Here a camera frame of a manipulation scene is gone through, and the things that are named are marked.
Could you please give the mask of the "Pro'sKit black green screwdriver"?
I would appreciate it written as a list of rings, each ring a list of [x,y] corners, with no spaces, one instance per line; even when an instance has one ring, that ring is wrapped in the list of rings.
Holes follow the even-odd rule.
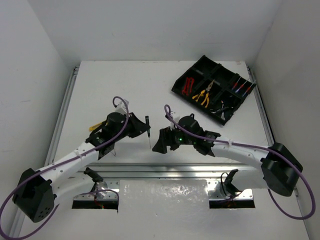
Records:
[[[145,124],[148,126],[147,137],[149,142],[149,148],[151,148],[150,118],[148,115],[145,116]]]

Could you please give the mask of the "large yellow utility knife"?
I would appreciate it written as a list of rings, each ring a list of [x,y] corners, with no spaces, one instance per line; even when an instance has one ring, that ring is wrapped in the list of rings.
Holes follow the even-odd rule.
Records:
[[[104,125],[104,122],[99,122],[99,123],[97,123],[97,124],[95,124],[95,125],[92,125],[92,126],[90,126],[89,127],[89,131],[90,132],[92,132],[92,131],[94,131],[95,129],[97,129],[98,127],[100,127],[101,125]]]

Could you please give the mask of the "large silver open-end wrench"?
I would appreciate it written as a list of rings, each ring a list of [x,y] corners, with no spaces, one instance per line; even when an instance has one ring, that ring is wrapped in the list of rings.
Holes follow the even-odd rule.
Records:
[[[216,110],[213,110],[211,113],[212,113],[212,114],[221,114],[221,116],[223,116],[223,115],[225,114],[225,111],[230,111],[230,110],[232,110],[232,109],[233,109],[232,106],[222,105],[221,108],[216,109]]]

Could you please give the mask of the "red black folding saw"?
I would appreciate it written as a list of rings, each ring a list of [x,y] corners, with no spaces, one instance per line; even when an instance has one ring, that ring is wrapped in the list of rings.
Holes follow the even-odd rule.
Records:
[[[193,77],[187,77],[185,79],[185,83],[181,91],[183,96],[189,96],[192,93],[194,82],[195,79]]]

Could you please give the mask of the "yellow needle-nose pliers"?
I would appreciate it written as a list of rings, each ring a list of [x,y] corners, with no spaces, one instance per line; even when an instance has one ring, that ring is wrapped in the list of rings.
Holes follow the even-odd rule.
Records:
[[[210,91],[211,91],[211,88],[214,85],[214,83],[215,83],[215,80],[213,79],[204,90],[202,90],[200,93],[194,95],[192,97],[192,99],[195,100],[196,102],[198,102],[200,100],[200,98],[203,98],[200,105],[207,108],[209,106],[209,102],[210,102],[210,98],[209,98]]]

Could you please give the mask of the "blue red screwdriver large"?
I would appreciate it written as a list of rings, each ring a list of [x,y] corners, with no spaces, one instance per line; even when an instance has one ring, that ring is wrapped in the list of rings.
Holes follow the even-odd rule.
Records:
[[[244,98],[248,93],[249,91],[251,90],[252,87],[254,87],[256,84],[256,81],[252,82],[251,85],[245,90],[245,92],[242,94],[242,97]]]

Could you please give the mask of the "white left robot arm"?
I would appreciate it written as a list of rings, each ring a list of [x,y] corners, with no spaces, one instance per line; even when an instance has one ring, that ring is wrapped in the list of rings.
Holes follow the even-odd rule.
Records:
[[[88,167],[110,153],[125,137],[136,138],[150,129],[134,113],[110,113],[89,137],[60,160],[25,170],[12,201],[34,223],[44,220],[63,200],[106,187],[103,178]]]

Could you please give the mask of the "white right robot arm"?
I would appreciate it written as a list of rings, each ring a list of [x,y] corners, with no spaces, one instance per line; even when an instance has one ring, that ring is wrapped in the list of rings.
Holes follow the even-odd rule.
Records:
[[[182,145],[193,146],[204,156],[230,159],[254,168],[248,173],[235,168],[221,178],[220,189],[228,197],[246,189],[269,189],[289,197],[303,171],[302,165],[283,144],[256,146],[232,142],[217,132],[204,130],[193,114],[160,129],[152,151],[166,154]]]

